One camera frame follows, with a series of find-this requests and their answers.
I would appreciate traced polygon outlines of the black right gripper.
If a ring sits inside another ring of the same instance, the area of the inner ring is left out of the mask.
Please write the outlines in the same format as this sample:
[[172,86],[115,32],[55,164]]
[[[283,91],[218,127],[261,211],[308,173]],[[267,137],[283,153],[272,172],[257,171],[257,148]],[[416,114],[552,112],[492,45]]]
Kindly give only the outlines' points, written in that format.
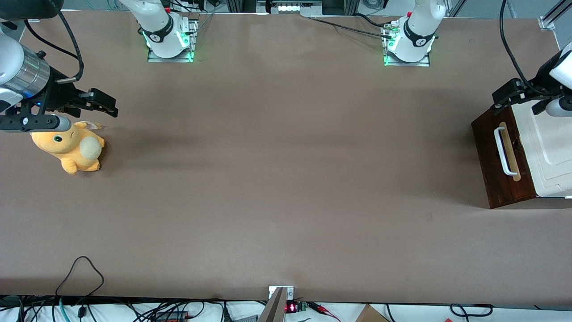
[[50,76],[45,88],[31,98],[18,103],[18,112],[42,115],[46,112],[59,112],[80,118],[82,112],[101,112],[116,118],[116,99],[102,90],[92,88],[87,92],[78,90],[73,83],[58,84],[65,79],[63,73],[50,68]]

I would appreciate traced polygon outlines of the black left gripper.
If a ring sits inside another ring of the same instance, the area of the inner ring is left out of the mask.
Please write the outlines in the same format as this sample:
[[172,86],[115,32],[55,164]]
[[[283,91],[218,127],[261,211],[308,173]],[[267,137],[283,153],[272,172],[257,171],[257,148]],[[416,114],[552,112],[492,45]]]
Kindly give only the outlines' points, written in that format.
[[563,51],[556,53],[549,61],[544,63],[536,76],[529,83],[541,94],[533,93],[521,79],[511,79],[505,86],[492,93],[492,109],[502,110],[513,104],[523,104],[532,101],[533,113],[564,113],[565,90],[561,81],[550,75],[550,72],[558,66]]

